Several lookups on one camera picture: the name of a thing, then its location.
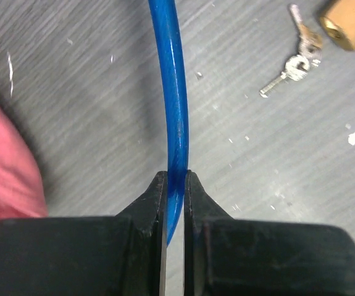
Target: red cloth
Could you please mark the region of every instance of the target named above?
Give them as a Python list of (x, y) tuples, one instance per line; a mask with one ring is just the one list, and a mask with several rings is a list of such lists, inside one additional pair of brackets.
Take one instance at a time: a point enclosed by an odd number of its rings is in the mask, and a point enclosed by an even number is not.
[(46, 215), (43, 184), (35, 159), (0, 109), (0, 219)]

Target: pink fabric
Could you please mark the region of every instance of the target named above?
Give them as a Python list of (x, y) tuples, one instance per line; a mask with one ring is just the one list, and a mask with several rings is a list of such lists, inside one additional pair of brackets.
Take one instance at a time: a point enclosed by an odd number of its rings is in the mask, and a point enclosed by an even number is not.
[(35, 159), (0, 109), (0, 219), (46, 215), (43, 184)]

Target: gold lock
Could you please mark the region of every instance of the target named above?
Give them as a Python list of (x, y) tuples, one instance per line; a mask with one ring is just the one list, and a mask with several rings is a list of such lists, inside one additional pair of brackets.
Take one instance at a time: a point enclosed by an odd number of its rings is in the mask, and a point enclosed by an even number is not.
[(355, 51), (355, 0), (337, 0), (320, 16), (327, 34), (347, 51)]

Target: blue hose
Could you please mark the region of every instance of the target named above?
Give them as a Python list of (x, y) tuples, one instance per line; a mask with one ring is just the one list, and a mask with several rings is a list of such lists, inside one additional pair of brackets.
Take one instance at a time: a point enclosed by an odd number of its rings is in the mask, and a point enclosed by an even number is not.
[(175, 232), (188, 168), (188, 106), (182, 41), (174, 0), (148, 0), (164, 88), (167, 147), (167, 244)]

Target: paint chip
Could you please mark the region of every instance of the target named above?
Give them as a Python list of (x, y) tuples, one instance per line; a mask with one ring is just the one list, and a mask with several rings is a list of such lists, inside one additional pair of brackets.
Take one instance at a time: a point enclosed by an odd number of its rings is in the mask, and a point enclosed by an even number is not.
[(198, 79), (198, 80), (200, 80), (200, 79), (203, 78), (203, 75), (202, 75), (201, 72), (196, 72), (196, 73), (195, 73), (195, 76), (196, 76), (196, 79)]
[(355, 132), (353, 134), (349, 135), (348, 142), (350, 145), (354, 146), (355, 145)]
[(12, 81), (12, 75), (14, 74), (14, 70), (12, 69), (12, 62), (11, 62), (11, 55), (10, 52), (7, 51), (7, 62), (9, 63), (9, 70), (10, 70), (10, 97), (12, 97), (12, 91), (14, 90), (14, 83)]

